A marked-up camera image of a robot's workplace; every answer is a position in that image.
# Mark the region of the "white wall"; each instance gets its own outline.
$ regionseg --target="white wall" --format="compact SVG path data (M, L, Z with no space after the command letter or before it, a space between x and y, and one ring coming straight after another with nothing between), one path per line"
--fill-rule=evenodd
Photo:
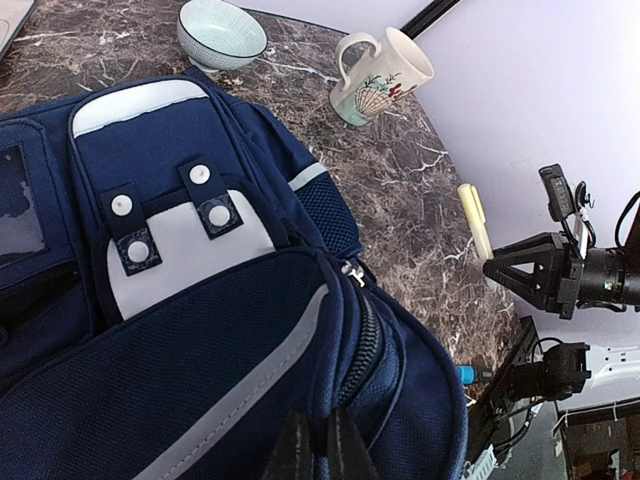
M432 0L232 0L239 7L324 25L342 32L375 37L385 27L402 27Z
M640 190L639 26L638 0L464 0L418 39L436 71L419 100L462 179L478 186L494 246L558 229L537 173L552 163L587 182L598 245L613 245ZM640 343L640 314L535 318L541 335ZM640 382L563 406L632 396Z

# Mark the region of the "white mug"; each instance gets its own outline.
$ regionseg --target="white mug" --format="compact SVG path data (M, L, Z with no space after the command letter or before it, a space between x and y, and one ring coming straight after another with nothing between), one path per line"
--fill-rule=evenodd
M360 42L372 47L347 74L342 56L348 47ZM394 27L387 27L380 40L368 33L347 35L338 42L336 61L342 80L329 95L331 105L343 120L356 126L366 125L434 75L420 47Z

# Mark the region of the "light blue bowl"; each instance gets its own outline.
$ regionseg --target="light blue bowl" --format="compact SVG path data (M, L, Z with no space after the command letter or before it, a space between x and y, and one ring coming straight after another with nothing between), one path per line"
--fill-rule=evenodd
M191 0L180 9L178 42L202 70L244 67L267 48L260 24L221 0Z

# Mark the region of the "gray reflective trim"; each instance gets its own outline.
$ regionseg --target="gray reflective trim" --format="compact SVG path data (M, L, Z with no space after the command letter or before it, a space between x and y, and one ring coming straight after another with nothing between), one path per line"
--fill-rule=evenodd
M289 187L291 187L291 190L296 192L300 190L302 187L304 187L311 180L316 178L318 175L322 175L326 171L327 171L326 167L321 163L319 162L312 163L303 171L301 171L298 175L296 175L296 178L294 178L289 182Z
M289 336L134 480L174 480L224 437L305 352L328 292L316 290Z
M207 93L188 79L169 79L127 87L85 103L71 120L71 133L78 138L117 122L126 122Z

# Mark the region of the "backpack zipper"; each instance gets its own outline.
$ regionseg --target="backpack zipper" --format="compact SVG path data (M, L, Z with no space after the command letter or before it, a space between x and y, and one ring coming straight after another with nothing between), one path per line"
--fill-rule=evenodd
M376 360L380 349L382 332L380 320L361 290L365 287L364 270L348 261L341 270L343 274L351 278L356 286L354 291L360 307L358 344L351 365L338 391L338 405L343 407L348 406L347 404L353 399L369 374L371 365Z

